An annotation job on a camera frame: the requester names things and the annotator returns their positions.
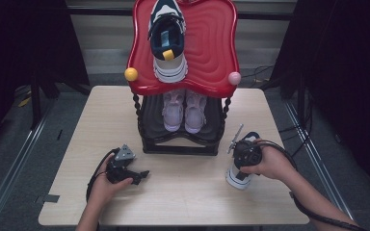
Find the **person's right hand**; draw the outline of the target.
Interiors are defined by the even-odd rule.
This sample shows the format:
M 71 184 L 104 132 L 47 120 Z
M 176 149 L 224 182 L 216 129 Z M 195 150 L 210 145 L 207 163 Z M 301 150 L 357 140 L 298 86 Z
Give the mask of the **person's right hand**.
M 258 144 L 263 144 L 263 140 L 258 140 Z M 287 180 L 298 172 L 291 165 L 285 155 L 272 146 L 261 146 L 262 161 L 255 166 L 241 167 L 240 170 L 247 174 L 260 174 L 271 179 L 277 179 L 286 183 Z

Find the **metal floor rail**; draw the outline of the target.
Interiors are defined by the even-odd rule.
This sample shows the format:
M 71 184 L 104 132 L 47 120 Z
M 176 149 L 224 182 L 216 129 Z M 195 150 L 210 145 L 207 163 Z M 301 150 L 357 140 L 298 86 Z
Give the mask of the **metal floor rail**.
M 44 108 L 43 114 L 38 118 L 38 122 L 35 123 L 28 129 L 28 134 L 22 141 L 19 148 L 12 148 L 11 150 L 3 151 L 3 154 L 13 155 L 12 162 L 10 165 L 4 165 L 3 161 L 0 161 L 0 213 L 4 208 L 16 180 L 19 177 L 20 171 L 26 165 L 26 162 L 40 137 L 41 131 L 45 126 L 46 119 L 53 108 L 54 103 L 50 101 Z
M 311 163 L 315 167 L 315 170 L 323 184 L 323 187 L 328 195 L 329 200 L 339 210 L 346 214 L 350 219 L 355 219 L 351 209 L 345 202 L 342 194 L 340 193 L 334 181 L 332 180 L 330 173 L 324 164 L 323 159 L 321 158 L 314 142 L 310 138 L 310 134 L 304 129 L 304 127 L 299 122 L 298 113 L 297 110 L 294 108 L 294 105 L 290 102 L 286 102 L 285 108 L 294 126 L 296 127 L 297 133 L 301 141 L 303 142 L 305 151 Z

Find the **person's left hand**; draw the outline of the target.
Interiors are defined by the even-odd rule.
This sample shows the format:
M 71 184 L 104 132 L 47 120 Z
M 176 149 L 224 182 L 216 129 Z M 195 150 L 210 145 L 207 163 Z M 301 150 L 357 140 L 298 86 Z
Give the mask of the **person's left hand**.
M 101 164 L 99 169 L 94 175 L 94 182 L 92 185 L 92 190 L 90 193 L 88 204 L 92 207 L 104 207 L 114 196 L 115 194 L 131 185 L 133 182 L 132 178 L 126 178 L 122 181 L 117 182 L 116 184 L 111 183 L 105 173 L 107 163 L 110 159 L 114 157 L 114 154 L 110 154 L 105 161 Z

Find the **black curtain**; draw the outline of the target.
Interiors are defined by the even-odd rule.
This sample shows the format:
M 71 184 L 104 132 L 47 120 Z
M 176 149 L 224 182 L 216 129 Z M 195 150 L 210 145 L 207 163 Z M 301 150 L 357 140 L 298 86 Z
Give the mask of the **black curtain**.
M 370 0 L 297 0 L 272 78 L 308 87 L 370 177 Z

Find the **red and black shoe rack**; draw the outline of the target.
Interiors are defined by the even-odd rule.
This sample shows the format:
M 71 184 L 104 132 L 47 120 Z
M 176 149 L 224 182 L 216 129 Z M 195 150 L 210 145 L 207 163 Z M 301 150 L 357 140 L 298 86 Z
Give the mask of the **red and black shoe rack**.
M 153 71 L 148 22 L 157 0 L 136 0 L 133 8 L 134 40 L 124 71 L 134 93 L 138 129 L 146 153 L 214 156 L 225 132 L 230 97 L 240 82 L 235 51 L 237 11 L 231 0 L 177 0 L 186 23 L 184 55 L 188 73 L 178 83 L 163 83 Z M 196 134 L 181 127 L 164 128 L 163 93 L 192 90 L 207 97 L 207 123 Z

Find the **yellow floor object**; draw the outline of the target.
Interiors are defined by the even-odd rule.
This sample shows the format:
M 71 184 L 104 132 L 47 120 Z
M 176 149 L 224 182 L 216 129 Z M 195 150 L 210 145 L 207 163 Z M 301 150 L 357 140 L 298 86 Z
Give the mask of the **yellow floor object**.
M 19 104 L 17 105 L 17 107 L 18 107 L 18 108 L 22 108 L 22 107 L 26 106 L 26 105 L 29 103 L 29 101 L 31 100 L 31 98 L 32 98 L 31 96 L 23 98 L 23 99 L 19 102 Z

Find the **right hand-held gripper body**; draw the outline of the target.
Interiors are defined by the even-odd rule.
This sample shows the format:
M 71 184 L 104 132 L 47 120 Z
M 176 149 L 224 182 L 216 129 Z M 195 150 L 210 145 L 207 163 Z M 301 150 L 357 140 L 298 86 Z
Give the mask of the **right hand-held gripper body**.
M 236 167 L 256 166 L 262 160 L 262 152 L 257 139 L 260 136 L 256 132 L 249 132 L 242 139 L 238 139 L 244 125 L 241 124 L 237 130 L 227 154 L 233 152 L 234 165 Z

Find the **navy and white sneaker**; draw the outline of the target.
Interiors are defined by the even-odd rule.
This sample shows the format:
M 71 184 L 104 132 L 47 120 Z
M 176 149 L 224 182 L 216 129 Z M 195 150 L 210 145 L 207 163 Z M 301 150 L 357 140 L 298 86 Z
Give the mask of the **navy and white sneaker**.
M 186 22 L 175 0 L 157 0 L 148 23 L 153 70 L 163 83 L 183 80 L 188 72 L 184 56 Z
M 230 165 L 226 172 L 225 179 L 226 182 L 232 187 L 238 190 L 245 190 L 251 182 L 252 175 L 242 172 L 240 168 L 241 167 L 236 167 L 234 165 L 233 159 L 233 163 Z

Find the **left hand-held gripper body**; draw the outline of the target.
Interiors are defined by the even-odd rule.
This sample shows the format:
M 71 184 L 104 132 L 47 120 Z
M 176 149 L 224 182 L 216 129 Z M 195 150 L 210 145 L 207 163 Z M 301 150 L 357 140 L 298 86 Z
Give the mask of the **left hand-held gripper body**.
M 113 153 L 114 157 L 108 161 L 106 166 L 106 176 L 111 183 L 116 184 L 127 178 L 141 178 L 139 173 L 127 168 L 136 157 L 127 144 L 114 149 Z

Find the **black metal stand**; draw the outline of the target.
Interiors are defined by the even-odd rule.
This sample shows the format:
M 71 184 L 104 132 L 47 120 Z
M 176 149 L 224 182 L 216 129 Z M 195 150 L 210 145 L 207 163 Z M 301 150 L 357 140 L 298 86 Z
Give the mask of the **black metal stand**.
M 32 112 L 33 120 L 31 129 L 34 130 L 41 120 L 40 108 L 40 85 L 39 79 L 36 74 L 31 77 L 31 99 L 32 99 Z

